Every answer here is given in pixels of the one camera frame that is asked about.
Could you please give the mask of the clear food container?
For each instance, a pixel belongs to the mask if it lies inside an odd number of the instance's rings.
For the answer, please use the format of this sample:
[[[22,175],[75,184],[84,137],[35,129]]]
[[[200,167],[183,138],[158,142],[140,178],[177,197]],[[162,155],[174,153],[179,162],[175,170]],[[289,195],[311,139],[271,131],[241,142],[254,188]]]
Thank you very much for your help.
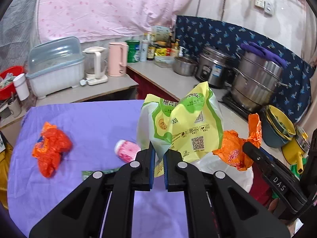
[[[154,58],[154,64],[161,68],[171,68],[174,63],[174,58],[170,56],[156,56]]]

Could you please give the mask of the black induction cooker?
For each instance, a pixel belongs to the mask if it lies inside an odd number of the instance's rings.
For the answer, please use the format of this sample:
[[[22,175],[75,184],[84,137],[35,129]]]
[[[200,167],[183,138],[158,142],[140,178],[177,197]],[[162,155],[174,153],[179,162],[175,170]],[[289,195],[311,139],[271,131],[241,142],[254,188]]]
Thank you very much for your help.
[[[221,98],[221,104],[223,104],[224,106],[226,106],[227,108],[231,109],[233,112],[235,112],[238,116],[240,116],[242,119],[244,119],[245,121],[248,120],[248,116],[250,114],[254,114],[254,113],[260,113],[261,111],[261,107],[256,108],[254,111],[249,111],[246,108],[244,108],[242,105],[240,105],[239,103],[237,103],[233,97],[232,94],[226,93],[222,98]]]

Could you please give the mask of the blue patterned splash cloth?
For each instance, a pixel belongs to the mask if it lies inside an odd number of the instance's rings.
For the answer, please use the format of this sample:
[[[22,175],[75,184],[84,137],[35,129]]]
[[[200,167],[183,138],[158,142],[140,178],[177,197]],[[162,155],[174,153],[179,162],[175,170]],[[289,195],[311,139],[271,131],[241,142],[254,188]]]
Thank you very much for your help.
[[[277,55],[284,61],[281,82],[270,99],[270,104],[284,112],[293,123],[303,118],[311,104],[310,78],[315,68],[304,59],[271,40],[267,36],[235,24],[208,18],[177,16],[176,39],[186,48],[190,57],[197,59],[205,46],[216,48],[229,55],[234,66],[238,56],[245,54],[246,45],[255,45]]]

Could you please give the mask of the yellow enamel saucepan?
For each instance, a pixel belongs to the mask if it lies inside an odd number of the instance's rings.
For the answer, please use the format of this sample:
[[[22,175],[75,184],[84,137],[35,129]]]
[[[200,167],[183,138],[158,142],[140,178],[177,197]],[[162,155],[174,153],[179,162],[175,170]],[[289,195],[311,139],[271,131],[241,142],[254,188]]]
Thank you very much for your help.
[[[304,172],[303,156],[308,153],[310,143],[308,135],[300,126],[295,128],[296,135],[282,147],[282,154],[289,165],[297,166],[297,173]]]

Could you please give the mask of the white bottle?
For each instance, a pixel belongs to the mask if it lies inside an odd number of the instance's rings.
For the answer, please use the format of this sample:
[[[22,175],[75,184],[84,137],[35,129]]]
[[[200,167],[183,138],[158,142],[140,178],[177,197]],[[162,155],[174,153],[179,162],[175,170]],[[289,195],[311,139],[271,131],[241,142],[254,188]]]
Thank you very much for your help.
[[[140,62],[145,62],[147,60],[148,46],[149,46],[149,36],[148,36],[148,33],[145,33],[143,35],[143,39],[141,40]]]

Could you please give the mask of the pink electric kettle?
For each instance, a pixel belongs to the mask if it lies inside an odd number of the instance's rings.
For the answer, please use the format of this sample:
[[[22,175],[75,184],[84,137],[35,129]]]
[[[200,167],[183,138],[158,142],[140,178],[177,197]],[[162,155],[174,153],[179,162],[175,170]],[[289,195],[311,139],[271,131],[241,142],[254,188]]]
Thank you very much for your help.
[[[107,73],[112,77],[120,77],[126,74],[128,44],[125,42],[109,43],[109,56],[107,61]]]

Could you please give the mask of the pink dotted curtain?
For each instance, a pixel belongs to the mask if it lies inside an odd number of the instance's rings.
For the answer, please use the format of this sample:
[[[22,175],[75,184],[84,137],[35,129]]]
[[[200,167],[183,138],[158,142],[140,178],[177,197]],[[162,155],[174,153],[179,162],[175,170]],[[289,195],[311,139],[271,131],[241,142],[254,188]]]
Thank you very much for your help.
[[[81,43],[139,36],[172,27],[191,0],[38,0],[41,42],[75,36]]]

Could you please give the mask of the grey striped curtain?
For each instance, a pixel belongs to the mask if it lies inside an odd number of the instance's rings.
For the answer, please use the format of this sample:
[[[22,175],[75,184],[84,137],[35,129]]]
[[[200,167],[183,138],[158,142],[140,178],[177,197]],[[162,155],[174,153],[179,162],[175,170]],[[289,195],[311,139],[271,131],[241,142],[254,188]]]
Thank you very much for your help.
[[[36,0],[12,0],[1,19],[1,70],[24,65],[34,30]]]

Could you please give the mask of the white plastic trash bag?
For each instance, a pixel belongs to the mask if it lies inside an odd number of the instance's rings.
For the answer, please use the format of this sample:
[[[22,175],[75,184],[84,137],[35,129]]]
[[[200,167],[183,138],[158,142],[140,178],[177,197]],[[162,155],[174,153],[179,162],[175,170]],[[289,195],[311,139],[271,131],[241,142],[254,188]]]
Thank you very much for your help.
[[[235,167],[226,164],[219,156],[208,153],[200,160],[192,162],[200,171],[213,174],[216,171],[223,171],[231,179],[233,179],[246,192],[250,192],[253,186],[254,172],[252,167],[246,171],[239,171]]]

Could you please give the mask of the white wall socket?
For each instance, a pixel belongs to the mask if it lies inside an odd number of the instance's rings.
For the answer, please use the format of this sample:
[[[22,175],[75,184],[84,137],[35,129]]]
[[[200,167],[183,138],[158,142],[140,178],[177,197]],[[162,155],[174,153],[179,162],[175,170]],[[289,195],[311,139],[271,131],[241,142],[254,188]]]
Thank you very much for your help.
[[[273,16],[275,9],[273,7],[273,4],[271,4],[268,1],[264,1],[264,0],[255,0],[254,1],[254,5],[257,9],[261,9],[264,11],[265,14],[267,14],[268,16]]]

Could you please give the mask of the large steel steamer pot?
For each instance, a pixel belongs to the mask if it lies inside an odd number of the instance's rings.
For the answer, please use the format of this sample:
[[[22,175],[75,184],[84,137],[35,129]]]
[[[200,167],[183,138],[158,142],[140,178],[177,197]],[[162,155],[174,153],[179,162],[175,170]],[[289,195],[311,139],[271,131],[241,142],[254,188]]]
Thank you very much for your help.
[[[278,86],[288,87],[282,82],[283,68],[253,53],[236,53],[239,65],[232,84],[231,96],[234,101],[250,113],[269,104]]]

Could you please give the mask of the grey dish rack box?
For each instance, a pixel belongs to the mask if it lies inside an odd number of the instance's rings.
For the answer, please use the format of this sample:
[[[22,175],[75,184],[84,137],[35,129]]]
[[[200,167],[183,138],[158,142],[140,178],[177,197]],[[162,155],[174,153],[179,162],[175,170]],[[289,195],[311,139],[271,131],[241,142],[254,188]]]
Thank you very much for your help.
[[[32,48],[26,78],[33,94],[43,99],[51,93],[78,87],[84,79],[84,59],[79,39],[74,36]]]

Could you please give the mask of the white glass kettle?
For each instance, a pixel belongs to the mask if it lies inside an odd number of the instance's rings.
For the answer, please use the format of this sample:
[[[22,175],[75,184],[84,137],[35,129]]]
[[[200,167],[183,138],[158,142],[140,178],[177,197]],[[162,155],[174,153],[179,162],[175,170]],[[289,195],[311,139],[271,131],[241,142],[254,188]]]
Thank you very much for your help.
[[[80,81],[81,85],[97,85],[106,83],[106,48],[91,46],[83,50],[85,79]]]

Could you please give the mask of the orange snack wrapper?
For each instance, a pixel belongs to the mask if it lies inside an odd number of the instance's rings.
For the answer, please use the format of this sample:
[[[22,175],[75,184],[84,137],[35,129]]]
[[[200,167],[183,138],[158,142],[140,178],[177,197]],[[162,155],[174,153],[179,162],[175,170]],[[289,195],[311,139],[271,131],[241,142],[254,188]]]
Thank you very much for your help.
[[[38,160],[40,173],[50,178],[57,171],[63,153],[72,149],[73,143],[70,138],[56,125],[45,122],[40,138],[32,149],[32,156]]]

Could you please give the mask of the red plastic basin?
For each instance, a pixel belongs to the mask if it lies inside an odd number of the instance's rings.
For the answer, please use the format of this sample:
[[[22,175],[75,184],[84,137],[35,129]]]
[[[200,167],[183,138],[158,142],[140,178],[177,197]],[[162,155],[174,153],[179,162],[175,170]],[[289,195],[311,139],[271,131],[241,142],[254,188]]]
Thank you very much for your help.
[[[12,66],[1,72],[1,101],[5,101],[6,99],[10,98],[11,95],[15,95],[17,93],[13,84],[13,79],[24,73],[24,71],[25,70],[23,66]]]

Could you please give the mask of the red counter skirt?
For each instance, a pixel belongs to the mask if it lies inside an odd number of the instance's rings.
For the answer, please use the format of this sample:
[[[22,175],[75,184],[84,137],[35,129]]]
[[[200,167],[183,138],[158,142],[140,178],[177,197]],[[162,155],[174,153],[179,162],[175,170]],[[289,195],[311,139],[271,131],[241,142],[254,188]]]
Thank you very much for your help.
[[[182,76],[171,68],[160,68],[151,62],[133,63],[127,67],[126,73],[139,84],[138,99],[145,99],[150,93],[169,101],[179,101],[199,83],[193,76]],[[220,104],[220,109],[224,117],[224,129],[236,130],[239,136],[245,138],[247,122],[223,104]],[[262,178],[258,166],[253,165],[253,172],[254,181],[249,193],[262,205],[267,206],[272,201],[272,190]]]

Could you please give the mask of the green snack wrapper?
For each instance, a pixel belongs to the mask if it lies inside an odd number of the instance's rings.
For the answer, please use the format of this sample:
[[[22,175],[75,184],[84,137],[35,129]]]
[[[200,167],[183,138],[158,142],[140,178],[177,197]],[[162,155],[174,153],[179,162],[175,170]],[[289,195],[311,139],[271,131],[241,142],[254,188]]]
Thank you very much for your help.
[[[97,171],[82,171],[82,180],[86,180],[89,176],[93,176],[94,178],[101,178],[105,174],[110,174],[118,171],[119,168],[107,169],[107,170],[97,170]]]

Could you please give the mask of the dark soy sauce bottle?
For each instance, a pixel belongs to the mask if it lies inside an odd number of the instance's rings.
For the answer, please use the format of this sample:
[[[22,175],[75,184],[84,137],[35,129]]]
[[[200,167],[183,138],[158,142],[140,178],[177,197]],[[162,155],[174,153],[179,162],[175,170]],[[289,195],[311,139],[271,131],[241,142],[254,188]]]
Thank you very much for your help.
[[[155,37],[153,34],[149,35],[149,45],[148,45],[148,52],[147,52],[147,60],[152,61],[155,57]]]

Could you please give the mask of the steel rice cooker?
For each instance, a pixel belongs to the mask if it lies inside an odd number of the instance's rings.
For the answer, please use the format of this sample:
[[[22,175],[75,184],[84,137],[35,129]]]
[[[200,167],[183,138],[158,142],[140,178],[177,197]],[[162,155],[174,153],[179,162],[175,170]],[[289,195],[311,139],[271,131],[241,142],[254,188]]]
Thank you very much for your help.
[[[222,89],[233,59],[219,49],[205,46],[199,54],[195,78],[207,82],[209,86]]]

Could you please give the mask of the yellow and teal basins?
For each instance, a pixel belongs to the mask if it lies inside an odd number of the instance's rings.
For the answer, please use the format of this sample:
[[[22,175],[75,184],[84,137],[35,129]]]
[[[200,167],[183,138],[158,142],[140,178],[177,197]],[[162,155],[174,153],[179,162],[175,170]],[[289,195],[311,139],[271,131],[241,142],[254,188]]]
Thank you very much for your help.
[[[281,148],[295,136],[294,125],[283,114],[280,118],[273,113],[274,107],[266,105],[260,112],[262,139],[272,148]]]

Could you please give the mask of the green tin can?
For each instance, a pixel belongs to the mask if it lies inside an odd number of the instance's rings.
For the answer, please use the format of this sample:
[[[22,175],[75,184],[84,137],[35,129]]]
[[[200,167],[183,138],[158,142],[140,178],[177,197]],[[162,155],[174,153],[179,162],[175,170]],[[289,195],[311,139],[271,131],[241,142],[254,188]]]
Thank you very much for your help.
[[[131,39],[125,42],[128,45],[127,62],[138,62],[140,58],[140,41]]]

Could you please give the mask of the small steel pot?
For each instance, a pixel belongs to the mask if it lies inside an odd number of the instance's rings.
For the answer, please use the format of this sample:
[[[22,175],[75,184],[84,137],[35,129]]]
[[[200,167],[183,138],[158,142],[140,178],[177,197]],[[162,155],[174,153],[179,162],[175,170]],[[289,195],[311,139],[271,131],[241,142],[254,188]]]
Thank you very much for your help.
[[[173,62],[173,71],[182,76],[193,76],[197,62],[185,57],[175,57]]]

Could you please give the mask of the yellow green food bag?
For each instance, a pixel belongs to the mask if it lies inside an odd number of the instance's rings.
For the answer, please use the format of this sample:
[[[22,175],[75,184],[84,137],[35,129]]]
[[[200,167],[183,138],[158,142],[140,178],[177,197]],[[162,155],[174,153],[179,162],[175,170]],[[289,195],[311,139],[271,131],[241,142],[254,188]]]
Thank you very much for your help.
[[[137,143],[141,149],[154,147],[155,177],[164,174],[163,155],[169,149],[191,163],[219,149],[222,138],[221,109],[207,82],[199,83],[178,102],[146,96],[137,124]]]

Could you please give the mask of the pink paper cup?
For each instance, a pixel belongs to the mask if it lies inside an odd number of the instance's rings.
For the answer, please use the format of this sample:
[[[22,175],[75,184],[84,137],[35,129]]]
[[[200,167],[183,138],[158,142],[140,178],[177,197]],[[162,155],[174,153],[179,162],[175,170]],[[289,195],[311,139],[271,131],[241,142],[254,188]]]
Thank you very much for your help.
[[[116,156],[126,163],[134,161],[139,151],[140,147],[131,141],[119,140],[115,145]]]

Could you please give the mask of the purple tablecloth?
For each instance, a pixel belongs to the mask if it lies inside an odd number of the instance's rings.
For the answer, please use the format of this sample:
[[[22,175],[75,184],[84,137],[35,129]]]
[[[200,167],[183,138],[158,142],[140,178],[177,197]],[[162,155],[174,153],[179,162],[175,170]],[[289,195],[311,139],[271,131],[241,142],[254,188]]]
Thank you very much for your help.
[[[120,140],[135,142],[141,100],[55,104],[34,107],[25,115],[12,152],[8,177],[9,214],[24,235],[82,182],[83,171],[123,165],[115,154]],[[72,141],[55,175],[45,178],[32,149],[44,123],[63,130]],[[187,237],[186,210],[181,192],[169,193],[164,178],[150,192],[137,192],[133,237]]]

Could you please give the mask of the white paper cup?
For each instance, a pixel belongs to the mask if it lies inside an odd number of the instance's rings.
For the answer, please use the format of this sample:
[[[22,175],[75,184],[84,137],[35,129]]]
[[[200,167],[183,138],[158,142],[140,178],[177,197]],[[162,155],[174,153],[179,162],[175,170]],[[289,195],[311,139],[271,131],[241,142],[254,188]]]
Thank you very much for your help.
[[[26,76],[24,73],[19,74],[13,79],[13,84],[18,94],[20,101],[24,101],[30,96],[30,91],[27,85]]]

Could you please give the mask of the purple cloth on pot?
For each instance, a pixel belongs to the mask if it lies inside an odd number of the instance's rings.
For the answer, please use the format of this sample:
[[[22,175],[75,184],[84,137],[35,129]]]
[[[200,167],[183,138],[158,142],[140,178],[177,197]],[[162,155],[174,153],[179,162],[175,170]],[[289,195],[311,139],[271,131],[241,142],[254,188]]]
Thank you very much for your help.
[[[272,53],[268,49],[259,46],[254,42],[249,42],[247,44],[241,43],[240,48],[244,50],[244,56],[253,62],[264,64],[264,60],[272,61],[284,69],[287,68],[287,63],[283,58],[280,58],[277,54]]]

